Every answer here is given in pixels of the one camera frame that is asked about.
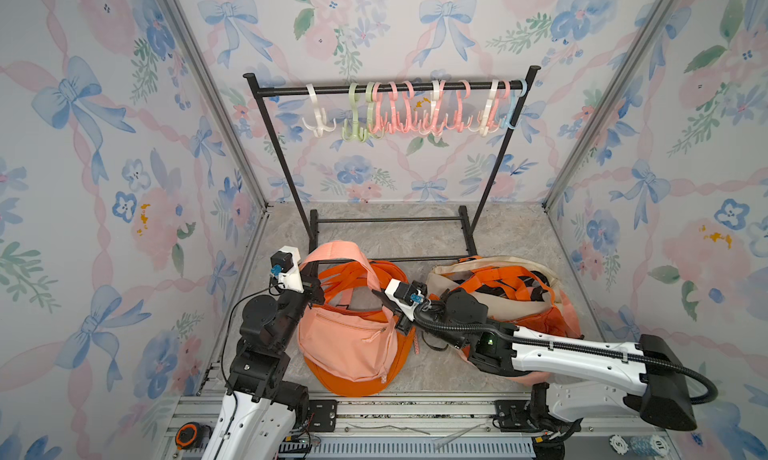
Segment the orange crescent bag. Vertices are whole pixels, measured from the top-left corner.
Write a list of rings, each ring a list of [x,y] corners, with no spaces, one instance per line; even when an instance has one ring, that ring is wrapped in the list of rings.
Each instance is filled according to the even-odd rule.
[[[381,307],[350,309],[355,290],[368,286],[369,271],[350,261],[320,274],[325,302],[308,307],[297,338],[305,363],[330,392],[364,397],[386,389],[405,366],[415,331],[397,329],[398,318]]]

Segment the pink bag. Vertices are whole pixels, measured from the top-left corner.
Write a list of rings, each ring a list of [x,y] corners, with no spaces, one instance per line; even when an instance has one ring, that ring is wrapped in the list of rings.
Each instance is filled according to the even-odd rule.
[[[491,320],[512,323],[540,333],[566,338],[580,338],[581,329],[578,315],[567,296],[564,304],[558,301],[551,306],[548,302],[520,302],[502,297],[477,294],[476,297],[489,308]]]
[[[369,290],[381,290],[369,260],[355,243],[333,241],[321,245],[303,265],[322,260],[359,263],[369,271]],[[375,321],[325,304],[307,308],[297,330],[300,351],[305,359],[337,379],[383,384],[388,380],[398,346],[394,319],[384,312],[383,315],[382,321]]]

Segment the beige crossbody bag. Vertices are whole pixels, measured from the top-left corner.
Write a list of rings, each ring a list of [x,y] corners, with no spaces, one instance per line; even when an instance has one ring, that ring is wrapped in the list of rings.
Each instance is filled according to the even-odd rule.
[[[436,297],[463,289],[487,308],[477,294],[539,305],[548,302],[553,306],[556,301],[563,304],[562,282],[557,274],[542,264],[518,257],[471,257],[437,266],[427,275],[427,286]]]

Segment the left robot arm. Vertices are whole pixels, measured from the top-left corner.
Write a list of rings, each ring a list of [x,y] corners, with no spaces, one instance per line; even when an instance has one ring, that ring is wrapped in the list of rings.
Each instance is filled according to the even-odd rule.
[[[286,348],[307,307],[323,292],[313,272],[299,275],[300,291],[280,287],[272,278],[266,289],[239,300],[239,340],[205,459],[275,459],[284,439],[306,428],[306,386],[286,381],[291,358]]]

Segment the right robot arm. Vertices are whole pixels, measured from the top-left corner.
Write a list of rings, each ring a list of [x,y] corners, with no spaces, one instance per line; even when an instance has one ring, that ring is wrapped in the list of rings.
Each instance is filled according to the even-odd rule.
[[[685,367],[657,336],[606,343],[544,334],[491,319],[487,307],[462,289],[431,301],[416,284],[393,280],[376,295],[407,325],[467,348],[469,362],[484,373],[574,378],[569,385],[542,381],[533,387],[528,414],[540,430],[635,414],[658,428],[690,432],[697,427],[695,406],[717,396],[714,384]]]

